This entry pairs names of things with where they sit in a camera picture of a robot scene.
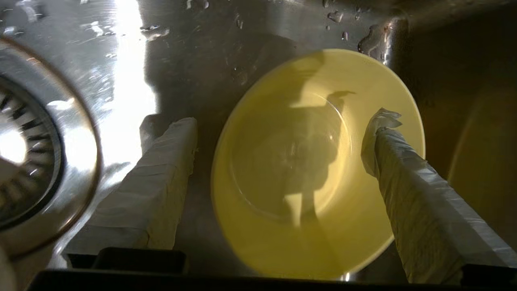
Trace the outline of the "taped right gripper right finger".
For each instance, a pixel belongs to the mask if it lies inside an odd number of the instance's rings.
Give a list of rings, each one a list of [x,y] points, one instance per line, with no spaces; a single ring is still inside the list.
[[[370,119],[361,158],[375,177],[412,284],[515,285],[516,252],[397,131],[400,114]]]

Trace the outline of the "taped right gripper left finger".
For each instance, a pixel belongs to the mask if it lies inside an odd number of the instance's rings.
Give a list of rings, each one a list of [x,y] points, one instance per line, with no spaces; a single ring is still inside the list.
[[[107,247],[172,250],[198,142],[196,118],[170,124],[122,182],[94,208],[63,251],[96,255]]]

